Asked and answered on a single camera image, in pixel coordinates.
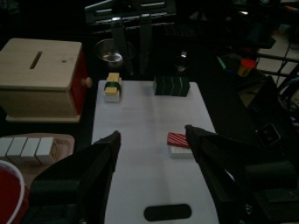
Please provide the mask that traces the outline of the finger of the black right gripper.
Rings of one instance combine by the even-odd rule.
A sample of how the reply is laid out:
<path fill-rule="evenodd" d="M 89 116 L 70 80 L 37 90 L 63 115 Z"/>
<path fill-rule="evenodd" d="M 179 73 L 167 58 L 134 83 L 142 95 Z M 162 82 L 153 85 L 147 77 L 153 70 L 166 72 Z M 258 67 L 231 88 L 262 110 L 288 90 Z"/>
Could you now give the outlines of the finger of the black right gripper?
<path fill-rule="evenodd" d="M 127 48 L 127 39 L 126 39 L 123 21 L 121 18 L 111 19 L 111 31 L 113 31 L 113 38 L 117 42 L 117 48 L 125 61 L 126 70 L 129 71 L 129 74 L 133 75 L 135 72 Z"/>
<path fill-rule="evenodd" d="M 153 17 L 150 14 L 141 16 L 141 74 L 146 73 L 149 64 L 149 53 L 153 41 Z"/>

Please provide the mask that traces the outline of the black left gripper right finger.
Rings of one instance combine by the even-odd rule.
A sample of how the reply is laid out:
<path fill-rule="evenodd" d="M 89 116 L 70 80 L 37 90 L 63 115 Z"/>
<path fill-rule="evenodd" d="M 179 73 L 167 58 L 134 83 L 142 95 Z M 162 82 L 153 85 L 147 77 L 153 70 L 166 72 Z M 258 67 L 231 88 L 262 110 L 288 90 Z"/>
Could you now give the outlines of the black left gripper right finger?
<path fill-rule="evenodd" d="M 221 224 L 299 222 L 299 185 L 290 160 L 191 125 L 186 137 Z"/>

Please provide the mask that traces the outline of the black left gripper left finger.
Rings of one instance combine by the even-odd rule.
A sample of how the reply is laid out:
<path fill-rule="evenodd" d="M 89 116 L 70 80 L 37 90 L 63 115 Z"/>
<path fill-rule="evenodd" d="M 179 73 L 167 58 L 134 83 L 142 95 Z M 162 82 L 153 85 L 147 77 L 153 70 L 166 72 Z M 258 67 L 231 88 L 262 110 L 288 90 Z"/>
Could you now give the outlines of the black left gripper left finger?
<path fill-rule="evenodd" d="M 114 132 L 38 175 L 22 224 L 105 224 L 121 144 Z"/>

